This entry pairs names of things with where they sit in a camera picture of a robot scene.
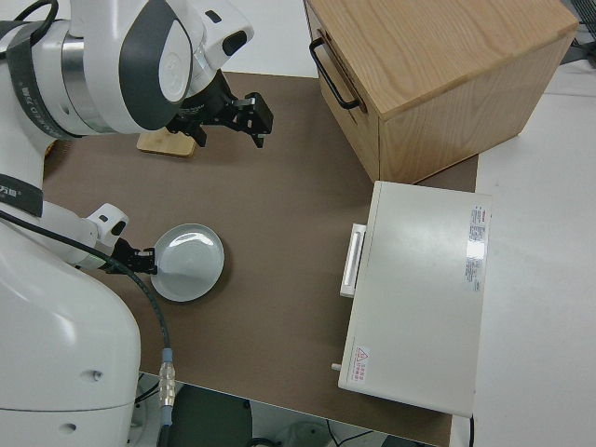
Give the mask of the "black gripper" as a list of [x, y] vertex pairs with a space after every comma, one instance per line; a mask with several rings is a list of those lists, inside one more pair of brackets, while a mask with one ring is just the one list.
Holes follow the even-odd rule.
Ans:
[[274, 116], [258, 92], [243, 99], [226, 93], [196, 94], [185, 99], [182, 108], [166, 125], [176, 133], [192, 134], [200, 147], [205, 147], [207, 134], [201, 125], [225, 126], [251, 135], [257, 148], [264, 147], [264, 138], [273, 128]]
[[[136, 273], [144, 273], [148, 275], [156, 274], [155, 249], [146, 248], [139, 250], [133, 248], [124, 238], [119, 238], [114, 246], [114, 251], [111, 257], [126, 266], [129, 270]], [[138, 256], [147, 263], [138, 262]]]

